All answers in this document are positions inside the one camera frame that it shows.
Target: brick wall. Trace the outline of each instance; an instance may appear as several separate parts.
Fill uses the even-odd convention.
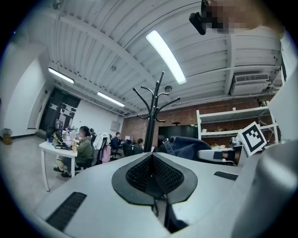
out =
[[[262,100],[270,101],[272,96],[264,96],[259,97]],[[213,103],[200,104],[196,106],[189,106],[185,108],[174,109],[170,111],[160,112],[158,115],[158,119],[166,120],[165,123],[156,122],[154,128],[154,136],[153,136],[153,146],[157,146],[157,138],[158,138],[158,127],[160,126],[172,126],[173,122],[180,122],[180,125],[191,125],[197,124],[196,111],[200,110],[200,114],[208,114],[215,112],[225,112],[232,111],[232,108],[235,107],[237,110],[254,108],[258,107],[257,98],[246,98],[246,99],[233,99],[227,101],[219,101]],[[263,121],[267,124],[271,124],[271,118],[262,117]],[[208,131],[214,131],[218,126],[220,128],[229,130],[237,130],[243,129],[252,123],[255,119],[245,119],[245,120],[237,120],[231,122],[221,122],[221,123],[209,123],[204,124],[202,128],[206,128]],[[142,120],[137,117],[125,118],[122,127],[122,137],[130,136],[131,139],[137,141],[139,138],[145,139],[146,130],[147,130],[147,120]],[[264,133],[265,138],[268,139],[268,132]],[[222,138],[202,138],[203,141],[212,145],[217,143],[218,145],[226,145],[229,147],[230,138],[222,137]],[[271,137],[271,142],[274,141],[274,135]]]

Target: fluorescent light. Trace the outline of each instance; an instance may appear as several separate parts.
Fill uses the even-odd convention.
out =
[[[158,32],[155,30],[150,32],[148,35],[146,35],[146,39],[156,49],[164,62],[167,64],[178,84],[186,83],[186,78],[176,58]]]
[[[97,95],[98,95],[98,96],[101,96],[101,97],[103,97],[104,99],[107,99],[107,100],[109,100],[109,101],[111,101],[111,102],[113,102],[113,103],[115,103],[115,104],[117,104],[117,105],[119,105],[119,106],[122,106],[122,107],[125,106],[124,104],[122,104],[122,103],[120,103],[120,102],[117,102],[116,100],[114,100],[114,99],[112,99],[112,98],[110,98],[110,97],[108,97],[108,96],[106,96],[106,95],[104,95],[104,94],[102,94],[102,93],[100,93],[100,92],[98,92]]]
[[[56,70],[54,70],[52,68],[49,68],[48,70],[49,70],[50,73],[52,73],[52,74],[54,74],[54,75],[56,75],[56,76],[58,76],[58,77],[60,77],[60,78],[62,78],[64,80],[66,80],[67,82],[69,82],[71,84],[74,84],[74,81],[71,78],[66,77],[65,75],[59,73],[58,71],[56,71]]]

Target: black coat rack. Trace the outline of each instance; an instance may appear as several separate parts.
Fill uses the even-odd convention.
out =
[[[165,120],[158,120],[156,117],[158,115],[158,113],[165,107],[168,106],[170,104],[172,104],[173,102],[176,102],[178,100],[180,100],[180,97],[176,98],[175,100],[161,106],[160,108],[158,108],[157,103],[158,103],[158,99],[159,96],[161,95],[169,95],[168,93],[160,93],[158,94],[158,90],[159,90],[159,86],[162,82],[163,79],[163,75],[164,75],[164,71],[162,72],[162,75],[160,77],[160,79],[156,82],[156,87],[155,87],[155,91],[152,92],[152,90],[150,90],[149,88],[143,87],[141,86],[141,88],[144,88],[148,91],[151,92],[152,94],[152,99],[151,99],[151,106],[149,108],[148,103],[144,100],[144,98],[140,95],[140,93],[136,90],[136,88],[134,87],[134,91],[135,93],[140,97],[140,99],[145,103],[147,109],[148,109],[148,116],[147,117],[141,117],[139,115],[137,115],[137,117],[141,118],[141,119],[148,119],[148,126],[147,126],[147,132],[146,132],[146,137],[145,137],[145,145],[144,145],[144,152],[150,152],[151,151],[151,147],[152,147],[152,140],[153,140],[153,133],[154,133],[154,126],[155,126],[155,121],[158,122],[165,122]]]

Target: corrugated metal ceiling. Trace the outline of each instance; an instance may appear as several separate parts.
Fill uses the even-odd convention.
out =
[[[235,34],[232,40],[212,30],[201,36],[189,22],[190,13],[200,9],[201,1],[64,0],[59,10],[53,9],[53,2],[44,2],[28,20],[29,40],[48,47],[49,66],[73,78],[73,87],[122,115],[145,110],[132,88],[154,89],[162,71],[160,91],[166,85],[173,90],[160,103],[180,96],[179,106],[187,106],[202,98],[226,95],[231,74],[237,72],[268,73],[273,81],[281,64],[280,42],[267,28]],[[152,30],[172,50],[186,84],[176,83],[145,39]],[[125,107],[99,98],[98,91]],[[150,100],[146,92],[142,95]]]

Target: green jacket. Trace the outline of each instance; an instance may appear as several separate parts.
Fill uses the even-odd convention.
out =
[[[92,158],[92,146],[91,146],[90,140],[86,139],[86,140],[82,141],[79,144],[77,151],[78,151],[77,158],[79,158],[79,159]]]

